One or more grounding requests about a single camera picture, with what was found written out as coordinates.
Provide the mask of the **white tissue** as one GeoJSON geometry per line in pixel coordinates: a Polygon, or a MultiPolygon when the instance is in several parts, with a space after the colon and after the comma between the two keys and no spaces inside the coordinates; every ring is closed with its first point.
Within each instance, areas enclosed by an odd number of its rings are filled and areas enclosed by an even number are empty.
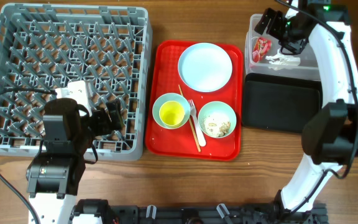
{"type": "Polygon", "coordinates": [[[275,55],[266,56],[265,59],[268,60],[268,63],[270,64],[268,67],[273,70],[281,70],[283,66],[297,67],[301,63],[301,58],[292,55],[284,55],[281,53],[280,49],[277,50],[275,55]]]}

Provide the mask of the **white plastic fork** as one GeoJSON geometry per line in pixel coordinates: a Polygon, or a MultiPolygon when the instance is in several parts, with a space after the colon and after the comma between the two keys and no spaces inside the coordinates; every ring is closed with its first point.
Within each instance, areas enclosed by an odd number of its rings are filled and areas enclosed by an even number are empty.
{"type": "Polygon", "coordinates": [[[203,132],[200,128],[200,125],[198,124],[198,118],[196,115],[196,107],[195,104],[193,102],[193,100],[188,100],[189,106],[190,106],[190,114],[191,117],[193,118],[193,122],[194,122],[194,126],[195,126],[195,132],[196,132],[196,136],[198,139],[198,144],[201,147],[205,147],[206,145],[206,140],[204,138],[203,132]]]}

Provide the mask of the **rice and peanut scraps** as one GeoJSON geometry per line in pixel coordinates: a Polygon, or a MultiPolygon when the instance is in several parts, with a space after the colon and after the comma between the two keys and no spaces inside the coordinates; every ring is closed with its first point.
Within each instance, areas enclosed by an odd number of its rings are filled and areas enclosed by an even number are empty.
{"type": "Polygon", "coordinates": [[[221,138],[229,133],[231,122],[225,114],[214,113],[203,120],[205,133],[213,138],[221,138]]]}

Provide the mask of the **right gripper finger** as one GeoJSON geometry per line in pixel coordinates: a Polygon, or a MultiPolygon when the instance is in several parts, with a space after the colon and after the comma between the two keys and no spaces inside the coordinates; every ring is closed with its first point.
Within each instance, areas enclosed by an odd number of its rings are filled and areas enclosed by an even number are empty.
{"type": "Polygon", "coordinates": [[[262,35],[265,32],[265,29],[267,28],[269,22],[271,22],[275,17],[275,10],[273,10],[272,8],[267,8],[260,21],[257,23],[256,27],[254,28],[254,30],[256,31],[256,33],[262,35]]]}
{"type": "Polygon", "coordinates": [[[271,10],[267,13],[269,18],[266,33],[269,35],[283,35],[285,33],[286,19],[282,11],[271,10]]]}

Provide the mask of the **light blue round plate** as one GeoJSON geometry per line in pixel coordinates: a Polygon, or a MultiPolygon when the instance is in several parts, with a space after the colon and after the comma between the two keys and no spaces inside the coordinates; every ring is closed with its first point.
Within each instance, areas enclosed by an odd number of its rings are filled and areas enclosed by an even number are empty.
{"type": "Polygon", "coordinates": [[[232,61],[221,47],[211,43],[193,44],[178,60],[178,74],[192,90],[210,93],[221,89],[231,78],[232,61]]]}

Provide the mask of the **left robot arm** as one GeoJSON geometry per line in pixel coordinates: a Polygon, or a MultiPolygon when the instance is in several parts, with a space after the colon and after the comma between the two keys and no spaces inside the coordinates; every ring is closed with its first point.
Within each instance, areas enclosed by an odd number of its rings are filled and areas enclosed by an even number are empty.
{"type": "Polygon", "coordinates": [[[95,150],[95,137],[121,130],[119,100],[89,112],[71,98],[45,105],[45,137],[27,169],[29,202],[36,212],[30,223],[119,223],[107,200],[77,200],[86,165],[87,149],[95,150]]]}

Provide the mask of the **wooden chopstick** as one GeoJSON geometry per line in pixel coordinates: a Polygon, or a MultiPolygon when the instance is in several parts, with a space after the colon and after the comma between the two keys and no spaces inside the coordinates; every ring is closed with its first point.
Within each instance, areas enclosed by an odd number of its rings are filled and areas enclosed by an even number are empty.
{"type": "MultiPolygon", "coordinates": [[[[183,94],[183,92],[182,92],[181,86],[180,86],[179,84],[178,84],[178,89],[179,89],[179,92],[180,92],[181,96],[184,97],[184,94],[183,94]]],[[[200,147],[200,144],[199,144],[199,142],[198,142],[198,138],[197,138],[196,131],[195,131],[195,129],[194,129],[194,126],[193,126],[193,122],[192,122],[192,120],[191,120],[191,117],[189,117],[188,122],[189,122],[189,124],[190,124],[191,131],[192,131],[192,133],[193,133],[193,137],[194,137],[194,140],[195,140],[195,144],[196,144],[197,150],[198,150],[198,152],[201,152],[201,147],[200,147]]]]}

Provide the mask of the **yellow plastic cup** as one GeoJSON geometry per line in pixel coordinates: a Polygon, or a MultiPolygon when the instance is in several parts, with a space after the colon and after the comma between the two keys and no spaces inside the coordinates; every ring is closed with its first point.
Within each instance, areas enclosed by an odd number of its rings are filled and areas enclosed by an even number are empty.
{"type": "Polygon", "coordinates": [[[179,102],[167,101],[160,107],[159,117],[164,125],[177,128],[185,117],[185,110],[179,102]]]}

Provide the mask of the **light green bowl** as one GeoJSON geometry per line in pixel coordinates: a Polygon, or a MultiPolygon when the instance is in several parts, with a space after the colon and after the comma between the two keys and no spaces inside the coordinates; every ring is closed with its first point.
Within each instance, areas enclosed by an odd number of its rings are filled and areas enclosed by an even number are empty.
{"type": "Polygon", "coordinates": [[[204,118],[207,115],[214,114],[214,113],[225,114],[229,118],[229,120],[231,122],[231,128],[229,130],[229,133],[227,135],[225,135],[224,137],[221,137],[221,138],[228,137],[234,131],[234,129],[236,127],[237,117],[236,117],[236,114],[235,114],[234,110],[228,104],[226,104],[226,103],[224,103],[222,101],[211,101],[211,102],[205,104],[200,109],[200,112],[198,113],[198,123],[199,123],[199,125],[201,127],[202,132],[205,133],[205,130],[204,130],[204,127],[203,127],[204,118]]]}

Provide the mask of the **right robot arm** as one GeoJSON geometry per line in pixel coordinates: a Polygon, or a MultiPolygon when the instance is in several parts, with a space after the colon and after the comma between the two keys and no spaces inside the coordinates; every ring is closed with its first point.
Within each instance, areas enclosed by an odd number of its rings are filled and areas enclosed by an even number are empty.
{"type": "Polygon", "coordinates": [[[300,165],[275,197],[280,220],[310,211],[329,178],[346,178],[358,157],[358,70],[348,9],[330,1],[286,1],[285,6],[287,12],[267,8],[255,31],[276,38],[288,55],[312,48],[323,102],[303,129],[300,165]]]}

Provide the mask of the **light blue bowl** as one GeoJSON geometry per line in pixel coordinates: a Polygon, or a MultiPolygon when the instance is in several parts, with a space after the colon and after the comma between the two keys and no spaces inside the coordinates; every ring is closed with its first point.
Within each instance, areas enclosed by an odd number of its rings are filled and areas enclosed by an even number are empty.
{"type": "Polygon", "coordinates": [[[177,128],[169,128],[168,126],[164,125],[164,123],[161,121],[160,117],[159,117],[159,110],[160,107],[167,101],[177,101],[179,102],[182,107],[185,110],[185,117],[183,118],[183,121],[181,122],[181,124],[179,125],[179,127],[182,127],[189,119],[190,117],[190,106],[189,103],[187,102],[187,100],[177,94],[177,93],[166,93],[162,96],[160,96],[154,103],[153,108],[152,108],[152,115],[154,117],[154,120],[157,122],[158,125],[160,125],[161,127],[165,128],[165,129],[177,129],[177,128]]]}

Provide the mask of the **red snack wrapper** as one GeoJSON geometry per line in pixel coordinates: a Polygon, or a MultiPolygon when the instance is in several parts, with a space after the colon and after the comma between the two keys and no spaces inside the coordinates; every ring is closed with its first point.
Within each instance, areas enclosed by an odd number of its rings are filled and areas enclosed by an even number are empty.
{"type": "Polygon", "coordinates": [[[254,45],[252,51],[252,60],[257,63],[260,62],[266,53],[269,52],[272,46],[272,41],[263,37],[259,37],[254,45]]]}

